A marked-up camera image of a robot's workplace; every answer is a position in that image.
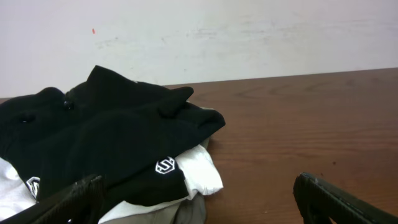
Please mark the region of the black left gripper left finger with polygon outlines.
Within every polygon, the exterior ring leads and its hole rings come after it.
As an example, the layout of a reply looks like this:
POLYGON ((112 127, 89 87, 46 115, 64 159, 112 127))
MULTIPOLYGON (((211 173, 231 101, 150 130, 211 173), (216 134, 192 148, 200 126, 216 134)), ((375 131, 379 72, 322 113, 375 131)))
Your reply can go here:
POLYGON ((104 203, 104 179, 89 175, 1 224, 94 224, 104 203))

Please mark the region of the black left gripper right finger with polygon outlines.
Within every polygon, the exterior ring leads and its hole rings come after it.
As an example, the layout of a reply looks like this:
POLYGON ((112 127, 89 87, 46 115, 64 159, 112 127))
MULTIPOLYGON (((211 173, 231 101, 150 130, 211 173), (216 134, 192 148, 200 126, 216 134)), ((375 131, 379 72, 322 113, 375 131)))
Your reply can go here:
POLYGON ((307 172, 296 177, 293 195, 304 224, 390 224, 397 217, 307 172))

